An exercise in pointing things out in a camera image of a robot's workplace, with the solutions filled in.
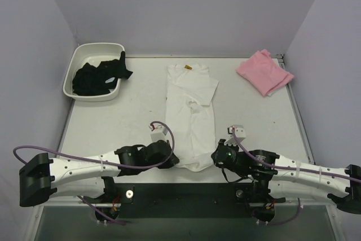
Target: pink cloth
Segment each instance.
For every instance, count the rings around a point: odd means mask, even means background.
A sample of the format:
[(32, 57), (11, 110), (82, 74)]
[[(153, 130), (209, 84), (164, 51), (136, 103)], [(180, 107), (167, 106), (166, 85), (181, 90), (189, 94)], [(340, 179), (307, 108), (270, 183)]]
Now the pink cloth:
[(294, 77), (280, 68), (270, 55), (266, 49), (257, 51), (236, 69), (236, 72), (251, 82), (263, 96), (283, 87)]

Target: black cloth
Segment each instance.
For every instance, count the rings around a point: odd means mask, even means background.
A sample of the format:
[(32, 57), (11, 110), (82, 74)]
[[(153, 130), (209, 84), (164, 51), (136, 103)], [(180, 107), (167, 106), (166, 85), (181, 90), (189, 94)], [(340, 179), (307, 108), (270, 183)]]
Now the black cloth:
[(128, 79), (132, 74), (126, 69), (123, 51), (120, 59), (101, 62), (98, 67), (85, 63), (74, 76), (73, 92), (80, 96), (108, 94), (109, 89), (115, 89), (118, 78)]

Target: white table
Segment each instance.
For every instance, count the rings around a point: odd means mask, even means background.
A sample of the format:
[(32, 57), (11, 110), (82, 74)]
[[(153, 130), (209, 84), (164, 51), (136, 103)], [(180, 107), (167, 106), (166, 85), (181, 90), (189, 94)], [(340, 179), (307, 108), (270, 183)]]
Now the white table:
[[(75, 101), (61, 151), (77, 156), (99, 155), (122, 146), (150, 144), (148, 124), (165, 120), (166, 66), (200, 63), (209, 66), (219, 80), (213, 98), (216, 140), (224, 138), (227, 127), (243, 125), (244, 146), (264, 149), (308, 163), (287, 89), (263, 97), (235, 69), (246, 59), (128, 58), (133, 71), (123, 80), (116, 99), (108, 102)], [(230, 180), (237, 178), (228, 173)], [(151, 169), (138, 176), (117, 177), (116, 182), (172, 183), (225, 182), (220, 169), (212, 166), (194, 173), (187, 169)]]

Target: lavender wall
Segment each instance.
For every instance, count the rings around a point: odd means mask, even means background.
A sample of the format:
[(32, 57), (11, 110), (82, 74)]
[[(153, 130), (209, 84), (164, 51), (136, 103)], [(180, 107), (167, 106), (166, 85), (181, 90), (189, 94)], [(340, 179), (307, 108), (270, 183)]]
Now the lavender wall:
[[(315, 160), (361, 165), (361, 0), (315, 0), (286, 53)], [(342, 213), (349, 240), (359, 215)]]
[[(0, 240), (22, 240), (20, 144), (56, 148), (69, 110), (61, 85), (75, 47), (54, 0), (0, 0)], [(29, 159), (35, 152), (24, 151)]]
[(128, 54), (284, 53), (314, 0), (55, 0), (80, 43)]

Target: white tub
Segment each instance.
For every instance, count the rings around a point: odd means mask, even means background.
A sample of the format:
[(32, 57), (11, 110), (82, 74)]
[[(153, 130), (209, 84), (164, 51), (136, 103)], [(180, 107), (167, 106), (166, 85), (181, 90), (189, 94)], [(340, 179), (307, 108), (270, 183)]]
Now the white tub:
[(86, 102), (102, 102), (114, 99), (119, 92), (120, 78), (114, 90), (111, 90), (108, 94), (97, 96), (79, 96), (73, 93), (72, 81), (76, 72), (82, 68), (85, 63), (97, 67), (100, 62), (119, 59), (122, 51), (125, 51), (123, 45), (108, 42), (87, 43), (76, 48), (69, 64), (67, 75), (65, 76), (63, 85), (64, 94), (75, 100)]

